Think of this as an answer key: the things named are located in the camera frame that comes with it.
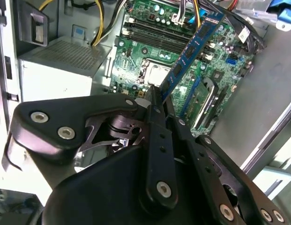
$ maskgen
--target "screw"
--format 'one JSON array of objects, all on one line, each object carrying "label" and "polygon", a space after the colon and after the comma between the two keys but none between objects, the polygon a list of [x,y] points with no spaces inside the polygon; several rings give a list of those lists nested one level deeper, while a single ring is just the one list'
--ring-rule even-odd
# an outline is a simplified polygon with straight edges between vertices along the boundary
[{"label": "screw", "polygon": [[34,112],[31,114],[31,119],[35,123],[45,123],[48,121],[48,116],[44,112]]},{"label": "screw", "polygon": [[126,103],[128,103],[129,105],[133,105],[133,102],[131,100],[126,100]]},{"label": "screw", "polygon": [[269,222],[271,222],[272,221],[272,218],[271,218],[271,216],[269,215],[269,213],[268,212],[266,212],[265,210],[261,210],[261,213],[262,213],[262,215],[264,216],[264,218],[267,220],[267,221],[269,221]]},{"label": "screw", "polygon": [[224,204],[221,204],[219,207],[221,214],[229,221],[234,220],[234,214],[232,213],[231,209]]},{"label": "screw", "polygon": [[161,111],[155,106],[154,107],[154,110],[157,112],[157,113],[160,113]]},{"label": "screw", "polygon": [[75,131],[70,127],[60,127],[58,135],[63,139],[71,140],[75,137]]},{"label": "screw", "polygon": [[179,123],[183,126],[185,125],[185,122],[182,119],[179,119]]},{"label": "screw", "polygon": [[211,140],[207,137],[205,137],[205,142],[208,143],[208,144],[211,144]]},{"label": "screw", "polygon": [[273,213],[275,214],[278,221],[280,221],[281,223],[285,222],[284,218],[282,217],[282,215],[278,211],[273,210]]},{"label": "screw", "polygon": [[164,198],[169,198],[172,195],[169,185],[163,181],[157,183],[157,190]]}]

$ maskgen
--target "black metal bracket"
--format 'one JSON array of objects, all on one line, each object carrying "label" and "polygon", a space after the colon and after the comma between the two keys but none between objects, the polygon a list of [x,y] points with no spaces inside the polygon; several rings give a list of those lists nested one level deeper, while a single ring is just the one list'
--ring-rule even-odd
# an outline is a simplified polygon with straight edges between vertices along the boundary
[{"label": "black metal bracket", "polygon": [[[78,151],[112,145],[119,139],[128,140],[127,147],[85,169],[80,173],[82,177],[77,174],[58,186],[56,196],[61,195],[61,189],[62,196],[66,196],[64,192],[73,196],[73,185],[80,193],[102,193],[104,196],[99,198],[103,205],[95,204],[89,198],[84,199],[87,212],[114,207],[119,202],[106,200],[118,199],[119,195],[126,193],[128,198],[138,199],[138,206],[151,218],[185,215],[188,221],[194,221],[193,210],[198,209],[194,206],[198,203],[194,196],[197,196],[204,201],[201,210],[205,214],[200,217],[204,217],[206,224],[278,225],[282,221],[287,224],[283,213],[213,140],[205,135],[194,139],[190,128],[175,116],[171,99],[162,104],[159,88],[152,86],[145,98],[150,104],[144,107],[123,94],[22,103],[15,109],[10,132],[21,146],[59,164],[71,161]],[[59,133],[63,127],[67,127],[66,136]],[[183,159],[183,165],[187,166],[182,169],[175,158]],[[127,176],[115,171],[122,168]],[[115,190],[112,183],[121,187]],[[192,199],[186,199],[185,191]],[[55,198],[49,200],[48,207],[60,207],[56,205]],[[121,199],[127,207],[131,207],[126,212],[132,213],[128,215],[129,220],[135,219],[135,203],[123,197]],[[55,214],[53,218],[65,219],[64,214]],[[113,223],[114,218],[106,217],[106,220]],[[138,220],[137,224],[143,224],[143,220]],[[165,220],[155,224],[165,224]]]},{"label": "black metal bracket", "polygon": [[236,193],[239,212],[246,224],[281,225],[279,208],[245,175],[245,173],[208,136],[197,137],[196,142],[204,146],[208,157],[222,171],[219,177],[222,185],[228,185]]}]

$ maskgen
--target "white label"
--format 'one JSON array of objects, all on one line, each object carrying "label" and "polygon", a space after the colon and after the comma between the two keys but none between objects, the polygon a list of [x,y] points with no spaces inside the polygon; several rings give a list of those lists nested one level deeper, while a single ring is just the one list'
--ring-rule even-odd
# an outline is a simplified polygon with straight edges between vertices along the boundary
[{"label": "white label", "polygon": [[216,24],[218,24],[218,20],[213,20],[213,19],[211,19],[211,18],[206,18],[206,20],[207,21],[210,21],[210,22],[212,22],[212,23],[216,23]]},{"label": "white label", "polygon": [[248,38],[250,34],[249,29],[245,26],[242,31],[240,32],[240,34],[238,35],[239,39],[241,40],[242,43],[244,43],[246,41],[246,39]]},{"label": "white label", "polygon": [[249,18],[249,17],[245,18],[245,20],[248,21],[248,23],[250,25],[253,25],[253,23],[254,23],[254,21],[251,18]]}]

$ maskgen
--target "hole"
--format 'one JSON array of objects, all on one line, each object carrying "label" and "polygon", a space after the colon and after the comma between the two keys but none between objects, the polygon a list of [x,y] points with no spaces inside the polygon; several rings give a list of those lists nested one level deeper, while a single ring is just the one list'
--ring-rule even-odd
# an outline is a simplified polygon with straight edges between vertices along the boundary
[{"label": "hole", "polygon": [[228,216],[231,215],[230,212],[229,212],[227,209],[224,210],[224,213],[225,213],[226,215],[228,215]]},{"label": "hole", "polygon": [[65,135],[71,135],[71,132],[69,130],[63,130],[62,133]]},{"label": "hole", "polygon": [[167,192],[167,188],[165,186],[161,186],[161,190],[166,193]]},{"label": "hole", "polygon": [[206,171],[207,171],[208,173],[211,173],[211,170],[210,170],[209,167],[206,167],[205,169],[206,169]]},{"label": "hole", "polygon": [[234,191],[234,189],[231,188],[231,186],[227,185],[227,184],[223,184],[223,187],[224,187],[226,195],[228,196],[228,198],[229,198],[229,200],[231,202],[231,205],[233,207],[238,206],[238,197],[237,197],[237,194]]},{"label": "hole", "polygon": [[35,118],[37,120],[44,120],[44,116],[43,115],[36,115]]},{"label": "hole", "polygon": [[161,152],[166,152],[166,148],[164,148],[163,146],[160,147],[160,151]]},{"label": "hole", "polygon": [[133,130],[132,130],[132,134],[134,134],[134,135],[137,135],[138,133],[140,133],[141,132],[141,128],[140,127],[135,127],[135,128],[133,128]]}]

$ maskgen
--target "green circuit board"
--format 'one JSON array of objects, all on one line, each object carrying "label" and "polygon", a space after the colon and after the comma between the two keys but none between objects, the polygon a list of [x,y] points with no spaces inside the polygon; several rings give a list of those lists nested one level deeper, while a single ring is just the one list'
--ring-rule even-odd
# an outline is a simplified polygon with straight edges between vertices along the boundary
[{"label": "green circuit board", "polygon": [[[175,24],[171,22],[173,13],[177,13],[178,9],[170,5],[157,4],[149,0],[135,0],[131,2],[132,8],[126,12],[125,21],[128,17],[138,21],[144,21],[146,25],[164,28],[180,32],[186,37],[192,35],[194,27]],[[155,11],[155,6],[163,8],[164,14],[161,17],[159,11]],[[149,17],[155,15],[155,18],[160,17],[160,21],[151,21]],[[186,17],[191,18],[192,14],[186,13]],[[170,21],[171,24],[161,24],[161,19]],[[147,31],[143,30],[144,36],[147,36]],[[176,40],[169,39],[170,42],[178,43]],[[253,56],[242,54],[240,49],[235,51],[232,46],[238,46],[239,39],[232,27],[227,24],[222,24],[215,32],[209,41],[209,50],[212,56],[209,61],[195,60],[189,68],[179,85],[172,92],[172,102],[176,111],[176,115],[180,116],[190,127],[195,136],[201,134],[209,134],[214,127],[218,116],[225,108],[229,98],[237,88],[238,82],[252,68],[251,61]],[[234,65],[227,62],[228,57],[234,55]],[[172,52],[167,48],[159,48],[150,45],[148,42],[136,41],[134,38],[126,36],[119,37],[116,57],[112,69],[112,78],[109,92],[124,93],[133,97],[144,97],[146,91],[151,84],[159,86],[167,75],[169,68],[172,67],[176,59],[179,57],[177,51]],[[203,107],[207,103],[209,97],[209,89],[206,83],[203,82],[205,77],[209,77],[218,87],[217,94],[211,101],[208,109],[203,113],[204,120],[197,123],[194,122],[199,114],[203,112]],[[198,80],[199,84],[192,97],[183,107],[187,96],[194,82]]]}]

